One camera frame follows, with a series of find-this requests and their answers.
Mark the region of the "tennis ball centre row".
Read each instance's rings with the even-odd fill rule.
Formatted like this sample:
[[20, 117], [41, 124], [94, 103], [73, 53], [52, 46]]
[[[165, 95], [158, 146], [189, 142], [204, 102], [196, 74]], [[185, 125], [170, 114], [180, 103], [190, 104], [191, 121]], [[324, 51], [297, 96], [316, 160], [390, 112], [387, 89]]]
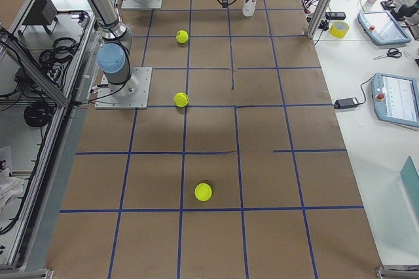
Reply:
[[189, 34], [185, 30], [181, 29], [176, 33], [175, 38], [178, 43], [185, 44], [189, 40]]

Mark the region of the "tennis ball by near base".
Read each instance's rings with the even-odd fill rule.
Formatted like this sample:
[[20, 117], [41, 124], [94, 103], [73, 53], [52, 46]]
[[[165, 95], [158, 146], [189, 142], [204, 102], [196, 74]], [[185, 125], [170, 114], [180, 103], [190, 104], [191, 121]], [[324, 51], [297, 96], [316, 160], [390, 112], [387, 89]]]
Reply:
[[189, 104], [189, 97], [184, 92], [178, 92], [174, 95], [173, 102], [177, 107], [186, 107]]

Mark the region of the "tennis ball near front edge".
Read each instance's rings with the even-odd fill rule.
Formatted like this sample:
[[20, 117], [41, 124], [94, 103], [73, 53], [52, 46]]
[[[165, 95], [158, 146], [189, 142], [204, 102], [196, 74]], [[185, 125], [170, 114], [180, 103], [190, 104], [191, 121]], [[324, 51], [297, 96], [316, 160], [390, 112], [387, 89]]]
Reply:
[[212, 197], [213, 191], [208, 183], [199, 183], [194, 189], [194, 196], [201, 202], [206, 202]]

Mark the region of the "yellow tape roll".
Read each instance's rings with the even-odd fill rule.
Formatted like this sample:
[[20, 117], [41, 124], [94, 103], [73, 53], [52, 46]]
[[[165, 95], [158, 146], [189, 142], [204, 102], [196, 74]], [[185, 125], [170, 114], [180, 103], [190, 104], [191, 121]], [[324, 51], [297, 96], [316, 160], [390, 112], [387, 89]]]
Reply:
[[346, 36], [349, 29], [350, 25], [348, 23], [336, 20], [332, 23], [329, 33], [335, 38], [342, 39]]

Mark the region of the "far blue teach pendant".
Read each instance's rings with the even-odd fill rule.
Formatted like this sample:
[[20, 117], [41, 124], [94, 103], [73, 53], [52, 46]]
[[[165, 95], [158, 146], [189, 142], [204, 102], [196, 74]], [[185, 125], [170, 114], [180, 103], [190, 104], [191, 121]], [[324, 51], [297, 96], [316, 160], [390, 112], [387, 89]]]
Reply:
[[378, 45], [403, 45], [411, 38], [386, 10], [376, 12], [359, 12], [357, 21], [371, 41]]

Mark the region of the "blue teach pendant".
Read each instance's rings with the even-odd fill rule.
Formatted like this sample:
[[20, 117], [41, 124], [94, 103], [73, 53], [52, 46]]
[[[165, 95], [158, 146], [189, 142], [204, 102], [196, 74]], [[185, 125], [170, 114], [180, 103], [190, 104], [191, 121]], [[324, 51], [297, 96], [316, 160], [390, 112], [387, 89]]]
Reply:
[[411, 38], [386, 10], [376, 12], [359, 12], [357, 21], [371, 41], [378, 45], [403, 45]]
[[414, 78], [376, 73], [371, 86], [378, 119], [418, 128], [418, 85]]

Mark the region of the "black power adapter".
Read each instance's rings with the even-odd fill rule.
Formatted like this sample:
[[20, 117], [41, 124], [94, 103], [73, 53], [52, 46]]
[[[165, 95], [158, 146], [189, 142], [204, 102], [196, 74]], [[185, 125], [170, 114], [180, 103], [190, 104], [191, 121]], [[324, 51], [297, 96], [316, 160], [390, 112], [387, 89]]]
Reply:
[[357, 98], [341, 98], [341, 99], [337, 99], [334, 104], [333, 107], [335, 109], [350, 109], [350, 108], [355, 108], [359, 105], [359, 101], [357, 100]]

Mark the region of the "near blue teach pendant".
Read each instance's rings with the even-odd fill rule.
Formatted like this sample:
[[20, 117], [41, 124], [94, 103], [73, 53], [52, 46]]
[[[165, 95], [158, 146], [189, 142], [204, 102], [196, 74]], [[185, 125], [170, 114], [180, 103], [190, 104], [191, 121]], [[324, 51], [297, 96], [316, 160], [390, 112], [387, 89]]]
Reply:
[[418, 128], [418, 85], [414, 78], [376, 73], [371, 86], [378, 119]]

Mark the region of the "black handled scissors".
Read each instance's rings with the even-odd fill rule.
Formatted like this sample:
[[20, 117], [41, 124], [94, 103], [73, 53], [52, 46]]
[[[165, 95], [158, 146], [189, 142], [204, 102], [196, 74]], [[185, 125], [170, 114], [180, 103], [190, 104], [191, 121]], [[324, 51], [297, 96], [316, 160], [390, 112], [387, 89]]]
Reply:
[[380, 60], [383, 58], [400, 58], [400, 57], [402, 57], [402, 53], [398, 48], [389, 48], [385, 54], [374, 57], [374, 60]]

